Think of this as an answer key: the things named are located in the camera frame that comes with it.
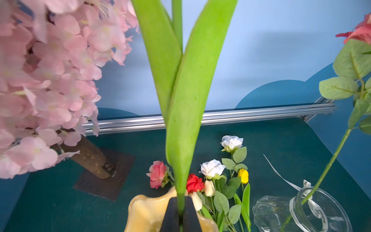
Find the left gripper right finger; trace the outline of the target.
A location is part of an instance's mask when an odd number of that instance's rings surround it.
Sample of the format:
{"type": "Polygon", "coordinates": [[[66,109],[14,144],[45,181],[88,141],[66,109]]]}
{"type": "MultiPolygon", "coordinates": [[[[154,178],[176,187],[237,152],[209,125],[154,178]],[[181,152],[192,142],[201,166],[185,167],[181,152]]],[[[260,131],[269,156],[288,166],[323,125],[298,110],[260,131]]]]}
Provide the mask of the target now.
{"type": "Polygon", "coordinates": [[[182,218],[183,232],[202,232],[202,228],[191,197],[185,197],[185,208],[182,218]]]}

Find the yellow fluted glass vase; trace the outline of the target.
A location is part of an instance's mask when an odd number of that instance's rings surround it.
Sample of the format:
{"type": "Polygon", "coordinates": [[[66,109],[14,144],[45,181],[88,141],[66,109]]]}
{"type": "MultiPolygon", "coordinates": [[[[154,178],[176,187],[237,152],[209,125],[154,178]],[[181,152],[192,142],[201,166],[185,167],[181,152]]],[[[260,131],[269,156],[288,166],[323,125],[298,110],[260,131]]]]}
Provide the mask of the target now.
{"type": "MultiPolygon", "coordinates": [[[[157,198],[149,198],[144,195],[135,196],[128,207],[128,220],[126,232],[160,232],[164,215],[171,198],[177,197],[177,192],[172,187],[168,193],[157,198]]],[[[202,232],[218,232],[217,224],[197,212],[202,232]]],[[[183,232],[183,214],[179,215],[179,231],[183,232]]]]}

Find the white tulip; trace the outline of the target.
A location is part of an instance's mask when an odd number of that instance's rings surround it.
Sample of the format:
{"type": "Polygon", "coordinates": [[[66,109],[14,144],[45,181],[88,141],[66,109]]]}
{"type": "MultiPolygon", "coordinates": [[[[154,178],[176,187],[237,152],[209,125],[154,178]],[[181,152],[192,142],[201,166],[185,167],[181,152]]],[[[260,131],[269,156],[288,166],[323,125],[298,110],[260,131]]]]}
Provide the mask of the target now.
{"type": "Polygon", "coordinates": [[[203,207],[203,202],[201,198],[198,196],[197,192],[190,193],[189,196],[192,199],[195,210],[197,212],[200,211],[203,207]]]}

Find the aluminium back frame rail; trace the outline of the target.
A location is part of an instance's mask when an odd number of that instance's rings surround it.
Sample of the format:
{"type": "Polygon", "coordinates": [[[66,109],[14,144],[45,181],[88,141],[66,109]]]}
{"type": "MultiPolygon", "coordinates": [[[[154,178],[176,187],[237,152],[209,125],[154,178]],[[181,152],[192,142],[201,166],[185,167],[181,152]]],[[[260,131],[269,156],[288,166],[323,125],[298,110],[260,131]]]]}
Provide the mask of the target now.
{"type": "MultiPolygon", "coordinates": [[[[210,111],[203,114],[202,125],[218,125],[239,122],[265,121],[275,119],[302,118],[309,121],[316,115],[334,113],[338,107],[332,100],[320,98],[319,102],[304,105],[260,107],[229,111],[210,111]]],[[[162,116],[131,117],[99,120],[99,135],[162,130],[165,122],[162,116]]]]}

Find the white rose near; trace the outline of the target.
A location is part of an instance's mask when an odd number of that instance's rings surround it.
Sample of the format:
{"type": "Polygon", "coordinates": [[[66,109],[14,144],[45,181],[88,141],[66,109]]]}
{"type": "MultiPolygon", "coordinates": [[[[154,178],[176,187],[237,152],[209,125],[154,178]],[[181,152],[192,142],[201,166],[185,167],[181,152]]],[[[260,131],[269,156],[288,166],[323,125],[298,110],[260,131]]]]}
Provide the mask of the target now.
{"type": "Polygon", "coordinates": [[[203,174],[206,179],[220,179],[223,176],[223,171],[226,166],[223,165],[220,161],[213,159],[208,162],[201,164],[201,170],[199,173],[203,174]]]}

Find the pink cherry blossom tree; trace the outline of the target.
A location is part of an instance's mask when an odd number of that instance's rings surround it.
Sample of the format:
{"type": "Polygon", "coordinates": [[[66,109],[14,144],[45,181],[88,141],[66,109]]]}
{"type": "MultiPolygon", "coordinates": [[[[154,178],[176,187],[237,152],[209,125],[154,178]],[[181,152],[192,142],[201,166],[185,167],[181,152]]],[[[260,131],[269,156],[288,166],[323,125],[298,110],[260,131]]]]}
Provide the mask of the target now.
{"type": "Polygon", "coordinates": [[[86,138],[98,135],[102,67],[123,65],[131,1],[1,1],[1,178],[72,159],[99,179],[114,165],[86,138]]]}

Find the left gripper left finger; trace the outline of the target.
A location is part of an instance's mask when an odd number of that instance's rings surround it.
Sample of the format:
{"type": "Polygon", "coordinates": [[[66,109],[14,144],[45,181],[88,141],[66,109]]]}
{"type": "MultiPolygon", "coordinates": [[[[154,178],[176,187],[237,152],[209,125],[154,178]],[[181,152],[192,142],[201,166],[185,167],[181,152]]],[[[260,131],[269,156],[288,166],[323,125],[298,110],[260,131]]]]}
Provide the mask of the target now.
{"type": "Polygon", "coordinates": [[[177,198],[173,197],[168,202],[160,232],[179,232],[179,225],[177,198]]]}

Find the red rose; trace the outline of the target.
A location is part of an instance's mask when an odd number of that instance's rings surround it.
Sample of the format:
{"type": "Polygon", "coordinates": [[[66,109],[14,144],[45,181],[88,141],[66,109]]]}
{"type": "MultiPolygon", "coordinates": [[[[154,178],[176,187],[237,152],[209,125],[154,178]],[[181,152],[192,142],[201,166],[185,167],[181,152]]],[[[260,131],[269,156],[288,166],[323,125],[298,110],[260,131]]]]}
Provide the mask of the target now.
{"type": "Polygon", "coordinates": [[[195,174],[190,174],[187,179],[186,190],[188,194],[193,192],[202,192],[204,190],[203,179],[195,174]]]}

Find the orange yellow tulip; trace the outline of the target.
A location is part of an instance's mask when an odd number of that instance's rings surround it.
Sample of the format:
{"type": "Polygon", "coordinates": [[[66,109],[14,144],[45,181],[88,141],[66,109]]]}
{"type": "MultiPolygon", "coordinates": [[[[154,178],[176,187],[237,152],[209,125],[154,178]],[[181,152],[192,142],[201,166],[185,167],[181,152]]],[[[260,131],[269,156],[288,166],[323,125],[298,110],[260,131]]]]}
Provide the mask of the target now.
{"type": "Polygon", "coordinates": [[[185,208],[188,173],[218,59],[236,1],[208,1],[182,46],[182,3],[168,14],[161,1],[133,1],[166,127],[177,210],[185,208]]]}

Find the pink rose with stem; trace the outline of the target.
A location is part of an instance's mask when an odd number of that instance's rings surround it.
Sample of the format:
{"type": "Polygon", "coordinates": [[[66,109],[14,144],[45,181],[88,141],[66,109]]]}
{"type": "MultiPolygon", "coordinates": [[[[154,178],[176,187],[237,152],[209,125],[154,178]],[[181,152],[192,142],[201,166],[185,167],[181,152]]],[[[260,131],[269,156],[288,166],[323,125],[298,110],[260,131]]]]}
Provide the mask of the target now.
{"type": "Polygon", "coordinates": [[[320,185],[337,160],[350,134],[360,130],[371,133],[371,15],[351,31],[337,34],[344,38],[344,46],[333,63],[335,77],[320,81],[319,92],[329,100],[352,99],[352,111],[347,121],[347,128],[340,144],[326,165],[319,180],[312,186],[311,192],[301,202],[304,204],[320,189],[320,185]]]}

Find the clear glass vase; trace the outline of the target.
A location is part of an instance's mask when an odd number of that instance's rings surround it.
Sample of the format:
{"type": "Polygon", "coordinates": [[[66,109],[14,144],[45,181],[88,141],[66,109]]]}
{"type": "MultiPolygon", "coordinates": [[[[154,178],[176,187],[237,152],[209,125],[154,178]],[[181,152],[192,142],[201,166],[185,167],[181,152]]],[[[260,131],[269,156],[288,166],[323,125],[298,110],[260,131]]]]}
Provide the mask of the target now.
{"type": "Polygon", "coordinates": [[[342,206],[327,192],[311,192],[311,183],[296,185],[298,194],[292,198],[264,196],[253,207],[254,223],[261,232],[351,232],[350,219],[342,206]]]}

